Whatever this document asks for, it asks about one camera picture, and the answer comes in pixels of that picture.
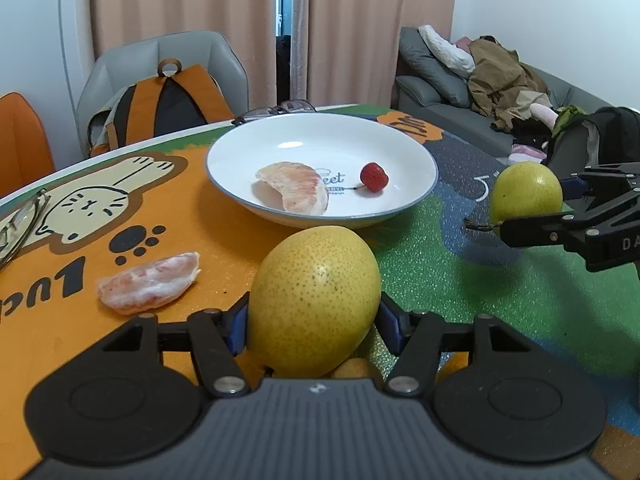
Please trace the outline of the white refrigerator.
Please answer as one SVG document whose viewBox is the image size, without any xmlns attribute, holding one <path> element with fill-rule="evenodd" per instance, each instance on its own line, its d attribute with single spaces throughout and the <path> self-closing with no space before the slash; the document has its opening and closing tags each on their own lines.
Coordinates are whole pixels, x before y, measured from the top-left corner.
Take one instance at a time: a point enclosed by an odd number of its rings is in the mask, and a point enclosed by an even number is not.
<svg viewBox="0 0 640 480">
<path fill-rule="evenodd" d="M 91 0 L 58 0 L 63 72 L 73 110 L 94 64 Z"/>
</svg>

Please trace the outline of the grey sofa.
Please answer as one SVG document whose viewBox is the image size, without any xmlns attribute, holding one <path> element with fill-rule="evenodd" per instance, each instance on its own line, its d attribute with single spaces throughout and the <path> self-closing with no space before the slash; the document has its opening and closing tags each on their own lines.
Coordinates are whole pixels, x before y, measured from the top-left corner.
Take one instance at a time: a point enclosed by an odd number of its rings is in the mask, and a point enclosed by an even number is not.
<svg viewBox="0 0 640 480">
<path fill-rule="evenodd" d="M 491 119 L 472 110 L 466 81 L 455 75 L 428 50 L 414 27 L 399 35 L 393 108 L 460 136 L 487 154 L 511 153 L 510 134 L 491 127 Z"/>
</svg>

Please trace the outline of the large orange tangerine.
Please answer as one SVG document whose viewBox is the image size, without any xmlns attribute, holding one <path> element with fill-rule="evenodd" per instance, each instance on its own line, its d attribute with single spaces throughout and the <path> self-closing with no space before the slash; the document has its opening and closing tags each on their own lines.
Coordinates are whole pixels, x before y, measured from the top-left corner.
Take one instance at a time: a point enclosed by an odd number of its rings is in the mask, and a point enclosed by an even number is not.
<svg viewBox="0 0 640 480">
<path fill-rule="evenodd" d="M 468 352 L 454 352 L 436 374 L 435 382 L 440 384 L 450 376 L 464 370 L 469 365 Z"/>
</svg>

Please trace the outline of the pink curtain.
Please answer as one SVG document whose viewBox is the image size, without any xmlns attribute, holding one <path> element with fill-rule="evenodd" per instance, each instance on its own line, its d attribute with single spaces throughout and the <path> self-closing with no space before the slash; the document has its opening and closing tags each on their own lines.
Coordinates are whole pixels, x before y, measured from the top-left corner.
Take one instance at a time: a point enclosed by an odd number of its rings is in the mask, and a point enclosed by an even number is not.
<svg viewBox="0 0 640 480">
<path fill-rule="evenodd" d="M 250 82 L 250 105 L 277 101 L 277 0 L 90 0 L 94 50 L 170 32 L 221 32 Z M 316 105 L 387 106 L 401 27 L 450 33 L 454 0 L 293 0 L 292 95 Z"/>
</svg>

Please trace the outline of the orange black backpack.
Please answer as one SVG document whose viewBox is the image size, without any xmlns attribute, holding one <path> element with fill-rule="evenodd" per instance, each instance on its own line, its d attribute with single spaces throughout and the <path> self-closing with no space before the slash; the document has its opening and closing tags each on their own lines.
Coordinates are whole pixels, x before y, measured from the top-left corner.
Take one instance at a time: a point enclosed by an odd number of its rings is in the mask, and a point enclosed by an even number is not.
<svg viewBox="0 0 640 480">
<path fill-rule="evenodd" d="M 187 68 L 163 61 L 155 76 L 138 81 L 93 116 L 101 124 L 89 154 L 124 146 L 234 117 L 219 84 L 203 66 Z"/>
</svg>

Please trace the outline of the white ceramic bowl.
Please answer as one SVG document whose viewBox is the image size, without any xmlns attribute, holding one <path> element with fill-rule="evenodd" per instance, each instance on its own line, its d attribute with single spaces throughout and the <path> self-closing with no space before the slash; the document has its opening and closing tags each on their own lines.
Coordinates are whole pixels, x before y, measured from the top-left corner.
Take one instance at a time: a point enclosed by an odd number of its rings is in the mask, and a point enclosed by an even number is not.
<svg viewBox="0 0 640 480">
<path fill-rule="evenodd" d="M 421 203 L 434 191 L 438 168 L 425 142 L 442 130 L 399 112 L 350 116 L 318 112 L 281 115 L 235 127 L 206 156 L 209 180 L 235 203 L 266 220 L 292 226 L 373 226 Z M 360 183 L 368 162 L 379 164 L 390 182 L 381 193 L 329 191 L 321 216 L 290 214 L 281 195 L 255 174 L 275 162 L 301 162 L 328 185 Z"/>
</svg>

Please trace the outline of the small orange tangerine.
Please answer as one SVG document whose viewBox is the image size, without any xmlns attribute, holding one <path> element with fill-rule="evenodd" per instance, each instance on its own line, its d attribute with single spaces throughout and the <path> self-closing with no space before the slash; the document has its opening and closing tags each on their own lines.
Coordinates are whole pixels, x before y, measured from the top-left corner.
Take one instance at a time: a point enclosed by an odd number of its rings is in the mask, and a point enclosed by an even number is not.
<svg viewBox="0 0 640 480">
<path fill-rule="evenodd" d="M 370 378 L 378 388 L 381 388 L 383 385 L 383 378 L 380 371 L 371 361 L 365 358 L 347 359 L 340 366 L 332 370 L 329 378 Z"/>
</svg>

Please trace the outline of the small pomelo segment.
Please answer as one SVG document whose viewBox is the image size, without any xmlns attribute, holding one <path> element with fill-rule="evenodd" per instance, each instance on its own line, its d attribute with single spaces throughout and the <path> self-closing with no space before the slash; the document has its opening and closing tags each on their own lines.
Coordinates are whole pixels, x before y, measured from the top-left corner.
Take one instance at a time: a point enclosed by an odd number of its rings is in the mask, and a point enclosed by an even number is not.
<svg viewBox="0 0 640 480">
<path fill-rule="evenodd" d="M 159 309 L 182 296 L 196 281 L 201 255 L 184 252 L 139 264 L 96 282 L 100 303 L 121 315 Z"/>
</svg>

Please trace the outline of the red lychee berry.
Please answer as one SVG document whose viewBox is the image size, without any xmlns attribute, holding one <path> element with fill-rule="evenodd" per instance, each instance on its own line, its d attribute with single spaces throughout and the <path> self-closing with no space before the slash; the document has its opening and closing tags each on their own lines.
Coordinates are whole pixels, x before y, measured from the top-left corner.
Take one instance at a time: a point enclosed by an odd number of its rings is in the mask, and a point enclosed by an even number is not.
<svg viewBox="0 0 640 480">
<path fill-rule="evenodd" d="M 390 178 L 384 169 L 376 162 L 368 162 L 360 171 L 360 183 L 353 186 L 328 185 L 328 190 L 333 192 L 344 191 L 368 191 L 373 194 L 381 193 L 390 182 Z"/>
</svg>

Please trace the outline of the large yellow pear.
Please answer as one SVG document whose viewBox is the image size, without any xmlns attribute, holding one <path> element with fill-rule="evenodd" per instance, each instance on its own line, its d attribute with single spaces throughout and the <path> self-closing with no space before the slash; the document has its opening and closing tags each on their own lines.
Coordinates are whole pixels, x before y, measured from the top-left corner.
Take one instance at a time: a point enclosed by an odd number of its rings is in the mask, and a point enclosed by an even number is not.
<svg viewBox="0 0 640 480">
<path fill-rule="evenodd" d="M 381 295 L 378 263 L 354 231 L 318 226 L 295 233 L 254 277 L 247 350 L 278 377 L 321 377 L 366 338 Z"/>
</svg>

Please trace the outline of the long pomelo segment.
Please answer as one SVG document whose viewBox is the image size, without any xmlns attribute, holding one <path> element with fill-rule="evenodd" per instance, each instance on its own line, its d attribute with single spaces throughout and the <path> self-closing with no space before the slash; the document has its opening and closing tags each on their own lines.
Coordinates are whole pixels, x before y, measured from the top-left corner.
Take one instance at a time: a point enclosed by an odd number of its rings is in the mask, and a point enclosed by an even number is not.
<svg viewBox="0 0 640 480">
<path fill-rule="evenodd" d="M 260 168 L 255 177 L 281 195 L 290 214 L 321 216 L 329 205 L 329 192 L 318 172 L 300 162 L 275 162 Z"/>
</svg>

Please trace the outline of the colourful cartoon table mat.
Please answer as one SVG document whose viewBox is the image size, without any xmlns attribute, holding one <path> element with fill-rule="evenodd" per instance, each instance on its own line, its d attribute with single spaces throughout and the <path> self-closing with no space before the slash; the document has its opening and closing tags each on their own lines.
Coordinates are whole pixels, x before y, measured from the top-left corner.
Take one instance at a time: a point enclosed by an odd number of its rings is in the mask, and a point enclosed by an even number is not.
<svg viewBox="0 0 640 480">
<path fill-rule="evenodd" d="M 158 315 L 181 321 L 230 307 L 250 287 L 265 255 L 290 234 L 252 214 L 209 181 L 205 159 L 226 125 L 177 133 L 165 142 L 87 160 L 41 181 L 79 183 L 130 158 L 177 156 L 183 170 L 134 194 L 130 211 L 85 246 L 63 252 L 51 235 L 26 248 L 1 274 L 1 474 L 21 477 L 39 454 L 23 418 L 29 390 L 119 323 L 101 308 L 94 284 L 139 262 L 195 250 L 198 282 Z M 484 214 L 498 162 L 450 133 L 414 133 L 438 166 L 427 198 L 362 231 L 383 287 L 403 308 L 427 308 L 450 322 L 490 313 L 592 375 L 608 400 L 597 460 L 614 477 L 639 474 L 639 282 L 632 266 L 589 273 L 557 247 L 514 250 L 493 235 L 465 233 Z"/>
</svg>

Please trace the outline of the orange chair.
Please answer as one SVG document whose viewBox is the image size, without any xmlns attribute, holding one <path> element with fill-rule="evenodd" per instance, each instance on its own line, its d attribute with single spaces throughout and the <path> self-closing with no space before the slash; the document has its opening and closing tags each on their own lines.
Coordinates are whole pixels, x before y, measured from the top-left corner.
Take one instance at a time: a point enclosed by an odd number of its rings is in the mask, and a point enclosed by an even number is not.
<svg viewBox="0 0 640 480">
<path fill-rule="evenodd" d="M 55 172 L 42 122 L 17 92 L 0 99 L 0 196 Z"/>
</svg>

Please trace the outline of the eyeglasses on mat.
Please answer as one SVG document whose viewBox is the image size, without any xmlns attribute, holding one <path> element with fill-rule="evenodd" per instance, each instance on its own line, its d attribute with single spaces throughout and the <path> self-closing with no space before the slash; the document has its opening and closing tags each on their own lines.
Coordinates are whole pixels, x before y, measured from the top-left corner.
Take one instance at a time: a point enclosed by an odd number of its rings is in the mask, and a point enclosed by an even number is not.
<svg viewBox="0 0 640 480">
<path fill-rule="evenodd" d="M 49 200 L 48 191 L 42 188 L 18 208 L 12 217 L 2 223 L 0 270 L 12 261 L 23 248 L 26 240 L 35 232 L 36 225 L 42 218 Z"/>
</svg>

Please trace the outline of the grey chair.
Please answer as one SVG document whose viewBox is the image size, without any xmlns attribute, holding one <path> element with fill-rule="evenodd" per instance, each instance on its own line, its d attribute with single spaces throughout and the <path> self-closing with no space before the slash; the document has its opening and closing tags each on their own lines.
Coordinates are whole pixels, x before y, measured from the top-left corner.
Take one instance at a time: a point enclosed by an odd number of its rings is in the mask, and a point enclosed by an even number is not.
<svg viewBox="0 0 640 480">
<path fill-rule="evenodd" d="M 94 63 L 76 106 L 76 126 L 82 154 L 88 155 L 101 124 L 91 123 L 105 105 L 136 82 L 155 76 L 160 63 L 172 58 L 183 67 L 203 66 L 219 84 L 234 114 L 248 111 L 250 86 L 239 57 L 220 32 L 176 32 L 113 48 Z"/>
</svg>

